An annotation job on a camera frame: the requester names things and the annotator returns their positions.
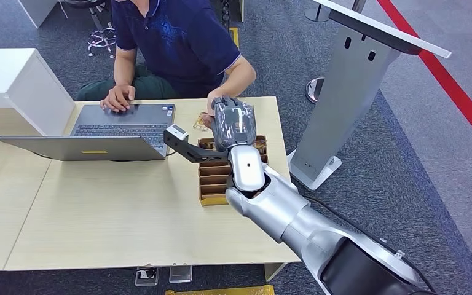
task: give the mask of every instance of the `man's right hand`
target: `man's right hand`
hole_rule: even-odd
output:
[[[106,98],[100,101],[102,109],[109,108],[114,112],[125,112],[130,109],[129,101],[135,99],[135,88],[131,85],[116,85],[109,90]]]

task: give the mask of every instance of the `chair base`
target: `chair base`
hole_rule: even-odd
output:
[[[94,31],[88,37],[88,55],[90,57],[94,56],[93,48],[107,48],[109,52],[109,57],[114,58],[115,55],[111,50],[111,46],[115,45],[115,29],[114,28],[105,28],[102,31]]]

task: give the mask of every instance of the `card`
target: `card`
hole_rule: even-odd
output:
[[[206,132],[207,130],[209,130],[209,128],[207,128],[207,126],[205,126],[203,124],[203,120],[202,120],[202,114],[200,113],[200,115],[198,116],[198,118],[196,118],[196,122],[194,122],[194,125],[192,126],[193,129],[195,130],[200,130],[202,132]]]

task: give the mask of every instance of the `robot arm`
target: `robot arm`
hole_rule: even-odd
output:
[[[408,295],[418,278],[402,260],[365,234],[345,229],[310,207],[297,187],[261,162],[252,146],[256,124],[251,106],[231,98],[213,102],[217,152],[187,142],[176,125],[164,133],[171,148],[192,163],[230,162],[226,197],[277,243],[285,243],[305,264],[326,295]]]

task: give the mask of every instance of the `laptop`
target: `laptop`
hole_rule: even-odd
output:
[[[163,131],[173,124],[173,104],[133,104],[125,112],[82,107],[70,136],[0,136],[0,141],[61,161],[163,160]]]

